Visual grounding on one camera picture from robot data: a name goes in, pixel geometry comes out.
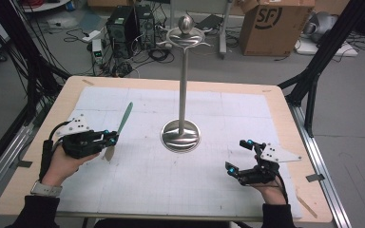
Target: table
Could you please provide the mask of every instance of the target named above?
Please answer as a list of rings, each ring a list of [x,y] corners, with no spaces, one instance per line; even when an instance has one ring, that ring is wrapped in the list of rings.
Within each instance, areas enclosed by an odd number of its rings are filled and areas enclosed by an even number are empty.
[[[30,168],[19,167],[0,198],[0,215],[17,215],[20,213],[24,205],[24,195],[29,193],[29,189],[35,180],[38,179],[43,140],[48,137],[51,129],[55,125],[65,121],[69,117],[79,99],[80,93],[87,86],[179,90],[179,82],[177,81],[91,78],[80,76],[69,78],[24,157],[25,161],[33,162],[32,166]],[[296,218],[295,221],[331,222],[332,215],[318,182],[308,182],[305,178],[313,174],[314,169],[308,160],[306,150],[284,96],[277,86],[188,82],[187,89],[188,91],[263,95],[268,103],[281,146],[303,158],[302,161],[290,162],[287,165],[296,188],[296,195],[302,214],[302,218]],[[70,212],[58,213],[58,215],[86,216],[84,214]],[[260,218],[249,218],[248,220],[260,220]]]

